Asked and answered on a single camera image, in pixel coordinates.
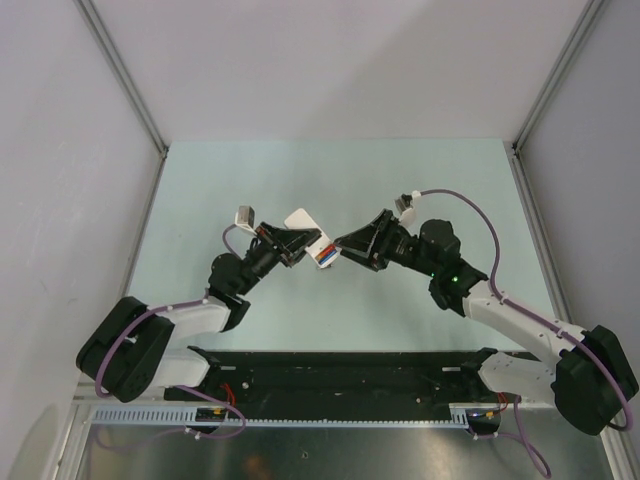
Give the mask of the white red remote control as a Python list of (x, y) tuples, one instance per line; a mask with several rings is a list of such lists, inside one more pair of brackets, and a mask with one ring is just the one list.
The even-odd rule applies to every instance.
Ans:
[(284, 225), (290, 230), (311, 233), (305, 252), (319, 270), (330, 268), (340, 256), (341, 249), (304, 208), (298, 208), (286, 217)]

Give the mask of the red battery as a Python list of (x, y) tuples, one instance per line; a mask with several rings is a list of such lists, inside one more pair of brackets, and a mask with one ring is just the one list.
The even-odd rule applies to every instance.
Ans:
[(327, 257), (330, 257), (336, 253), (336, 248), (333, 245), (329, 245), (323, 251), (321, 251), (318, 255), (320, 260), (324, 260)]

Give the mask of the blue battery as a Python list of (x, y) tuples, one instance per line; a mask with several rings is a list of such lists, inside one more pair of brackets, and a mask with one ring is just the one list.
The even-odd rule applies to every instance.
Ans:
[(322, 264), (329, 264), (335, 257), (339, 255), (339, 251), (332, 251), (327, 256), (325, 256), (322, 260)]

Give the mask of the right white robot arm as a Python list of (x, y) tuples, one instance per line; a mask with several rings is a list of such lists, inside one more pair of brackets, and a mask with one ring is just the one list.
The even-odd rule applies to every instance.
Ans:
[(612, 426), (638, 381), (618, 337), (598, 325), (591, 330), (536, 313), (511, 300), (485, 273), (460, 254), (461, 242), (446, 220), (424, 222), (412, 235), (389, 210), (336, 241), (344, 257), (380, 271), (391, 262), (429, 277), (436, 305), (482, 323), (533, 355), (521, 366), (497, 352), (485, 352), (480, 366), (461, 376), (473, 401), (505, 392), (557, 408), (576, 429), (597, 435)]

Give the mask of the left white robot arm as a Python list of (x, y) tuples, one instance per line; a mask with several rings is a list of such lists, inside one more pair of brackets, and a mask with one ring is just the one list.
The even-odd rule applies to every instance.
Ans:
[(181, 341), (235, 328), (250, 307), (245, 295), (276, 266), (299, 263), (321, 237), (317, 228), (259, 224), (244, 256), (214, 259), (201, 297), (155, 308), (133, 296), (121, 298), (81, 348), (77, 367), (93, 379), (100, 398), (127, 403), (155, 387), (187, 387), (199, 399), (214, 397), (220, 374), (201, 348)]

